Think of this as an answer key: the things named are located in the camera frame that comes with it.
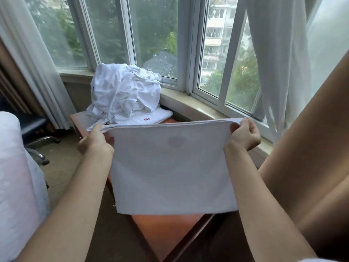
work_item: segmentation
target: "forearm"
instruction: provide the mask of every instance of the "forearm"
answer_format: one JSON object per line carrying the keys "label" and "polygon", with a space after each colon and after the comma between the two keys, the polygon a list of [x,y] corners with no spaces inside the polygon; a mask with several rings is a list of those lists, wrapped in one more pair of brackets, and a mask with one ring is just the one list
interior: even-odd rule
{"label": "forearm", "polygon": [[247,151],[231,142],[224,153],[242,225],[255,261],[296,262],[316,257],[264,184]]}
{"label": "forearm", "polygon": [[29,240],[17,261],[85,261],[112,154],[89,150],[57,207]]}

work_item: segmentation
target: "brown curtain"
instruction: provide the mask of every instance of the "brown curtain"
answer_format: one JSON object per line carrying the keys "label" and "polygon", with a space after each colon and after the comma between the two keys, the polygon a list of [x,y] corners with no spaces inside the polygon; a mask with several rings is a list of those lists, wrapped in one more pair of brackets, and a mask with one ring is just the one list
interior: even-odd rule
{"label": "brown curtain", "polygon": [[[259,173],[319,256],[348,261],[349,51]],[[253,260],[241,226],[229,214],[211,244],[214,261]]]}
{"label": "brown curtain", "polygon": [[0,93],[15,111],[46,117],[44,110],[1,39]]}

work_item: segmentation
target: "sheer curtain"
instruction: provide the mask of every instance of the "sheer curtain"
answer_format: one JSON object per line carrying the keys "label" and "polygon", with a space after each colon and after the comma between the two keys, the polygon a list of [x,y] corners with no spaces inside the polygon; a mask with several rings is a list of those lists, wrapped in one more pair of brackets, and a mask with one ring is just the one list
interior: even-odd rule
{"label": "sheer curtain", "polygon": [[274,140],[311,99],[304,0],[246,0],[263,106]]}
{"label": "sheer curtain", "polygon": [[24,0],[1,0],[0,38],[55,128],[76,113]]}

